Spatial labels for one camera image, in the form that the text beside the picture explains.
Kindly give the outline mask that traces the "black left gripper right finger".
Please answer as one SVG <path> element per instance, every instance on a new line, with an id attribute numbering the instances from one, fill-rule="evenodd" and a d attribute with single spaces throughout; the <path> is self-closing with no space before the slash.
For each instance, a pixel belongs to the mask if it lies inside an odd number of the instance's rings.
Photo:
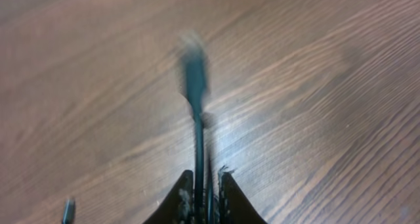
<path id="1" fill-rule="evenodd" d="M 218 171 L 219 223 L 266 224 L 234 180 L 233 172 L 227 166 Z"/>

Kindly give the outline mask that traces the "black cable silver plug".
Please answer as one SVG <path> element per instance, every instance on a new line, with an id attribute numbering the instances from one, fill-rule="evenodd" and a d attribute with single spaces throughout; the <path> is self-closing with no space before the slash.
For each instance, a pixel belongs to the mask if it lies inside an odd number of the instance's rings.
<path id="1" fill-rule="evenodd" d="M 76 205 L 73 198 L 69 198 L 65 202 L 61 224 L 73 224 L 75 219 Z"/>

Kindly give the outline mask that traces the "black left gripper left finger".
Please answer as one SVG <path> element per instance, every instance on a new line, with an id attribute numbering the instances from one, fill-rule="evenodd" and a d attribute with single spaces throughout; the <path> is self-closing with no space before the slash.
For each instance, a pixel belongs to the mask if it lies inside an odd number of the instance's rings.
<path id="1" fill-rule="evenodd" d="M 144 224 L 193 223 L 193 171 L 184 170 L 158 209 Z"/>

